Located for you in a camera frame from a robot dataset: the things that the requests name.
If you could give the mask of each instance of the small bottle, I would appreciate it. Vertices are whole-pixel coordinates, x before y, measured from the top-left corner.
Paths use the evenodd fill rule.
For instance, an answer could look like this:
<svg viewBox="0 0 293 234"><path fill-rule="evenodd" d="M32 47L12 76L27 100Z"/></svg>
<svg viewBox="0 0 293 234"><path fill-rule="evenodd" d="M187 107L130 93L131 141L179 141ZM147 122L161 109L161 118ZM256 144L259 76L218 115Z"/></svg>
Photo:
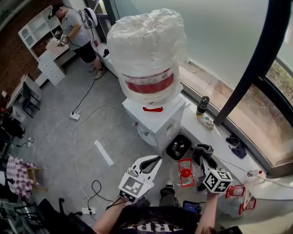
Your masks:
<svg viewBox="0 0 293 234"><path fill-rule="evenodd" d="M260 176L262 174L262 170L249 170L247 173L248 177L253 177L255 175Z"/></svg>

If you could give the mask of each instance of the window frame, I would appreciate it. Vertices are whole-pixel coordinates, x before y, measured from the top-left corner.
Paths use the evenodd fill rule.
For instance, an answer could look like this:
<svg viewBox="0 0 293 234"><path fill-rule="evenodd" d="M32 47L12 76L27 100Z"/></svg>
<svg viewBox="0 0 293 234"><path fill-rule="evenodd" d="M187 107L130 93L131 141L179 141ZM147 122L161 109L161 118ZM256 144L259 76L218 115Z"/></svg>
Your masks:
<svg viewBox="0 0 293 234"><path fill-rule="evenodd" d="M86 6L91 8L92 10L94 10L97 2L98 2L97 0L95 1L84 0L84 3L86 4ZM110 21L110 17L108 16L108 14L102 13L102 9L100 5L97 5L97 8L99 9L100 13L96 14L96 17L98 20L98 25L96 26L96 30L101 42L105 42L107 41L107 34L109 32L106 20Z"/></svg>
<svg viewBox="0 0 293 234"><path fill-rule="evenodd" d="M119 19L115 2L113 0L103 1L111 25L113 25ZM293 127L292 104L266 76L274 60L276 60L293 77L293 71L277 58L289 24L291 2L292 0L268 1L266 19L260 39L242 78L221 110L217 109L212 103L209 104L207 110L214 118L215 125L223 125L231 134L235 134L240 138L248 151L267 172L268 178L293 174L293 162L274 167L250 138L228 118L228 115L241 101L251 85L255 85L272 101ZM183 81L181 81L181 84L184 88L182 92L185 95L197 103L201 100L201 95L198 92Z"/></svg>

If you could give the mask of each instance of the power strip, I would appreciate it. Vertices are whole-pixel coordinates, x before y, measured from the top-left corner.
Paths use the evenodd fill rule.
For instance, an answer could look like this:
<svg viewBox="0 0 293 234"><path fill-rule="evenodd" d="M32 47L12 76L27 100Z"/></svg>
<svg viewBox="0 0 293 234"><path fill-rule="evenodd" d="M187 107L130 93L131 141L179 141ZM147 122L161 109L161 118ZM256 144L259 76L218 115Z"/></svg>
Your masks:
<svg viewBox="0 0 293 234"><path fill-rule="evenodd" d="M92 214L95 214L96 213L96 209L95 208L90 208L91 210L91 212L92 212ZM88 210L88 208L81 208L81 212L83 213L83 214L90 214L90 211Z"/></svg>
<svg viewBox="0 0 293 234"><path fill-rule="evenodd" d="M69 115L69 117L72 118L72 119L75 119L75 120L79 120L80 117L81 117L81 115L80 114L77 114L77 113L73 113L73 114L71 113Z"/></svg>

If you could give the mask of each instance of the white shelf unit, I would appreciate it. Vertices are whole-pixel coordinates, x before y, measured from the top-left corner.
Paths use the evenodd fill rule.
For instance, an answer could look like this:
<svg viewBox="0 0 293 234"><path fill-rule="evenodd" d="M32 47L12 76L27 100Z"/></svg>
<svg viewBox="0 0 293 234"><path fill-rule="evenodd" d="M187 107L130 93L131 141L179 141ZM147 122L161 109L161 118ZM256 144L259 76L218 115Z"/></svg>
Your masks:
<svg viewBox="0 0 293 234"><path fill-rule="evenodd" d="M39 59L33 51L33 46L49 32L54 35L52 31L56 27L61 26L60 21L56 16L48 19L51 10L52 5L37 14L18 32L18 35L37 61L39 61Z"/></svg>

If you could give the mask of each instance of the black t-shirt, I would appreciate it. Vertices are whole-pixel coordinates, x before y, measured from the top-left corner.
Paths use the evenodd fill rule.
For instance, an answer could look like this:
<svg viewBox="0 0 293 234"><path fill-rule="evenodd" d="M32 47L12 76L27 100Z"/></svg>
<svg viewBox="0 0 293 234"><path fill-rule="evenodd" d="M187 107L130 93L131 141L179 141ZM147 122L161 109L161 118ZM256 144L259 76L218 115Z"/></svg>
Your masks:
<svg viewBox="0 0 293 234"><path fill-rule="evenodd" d="M199 217L180 207L125 207L114 234L194 234Z"/></svg>

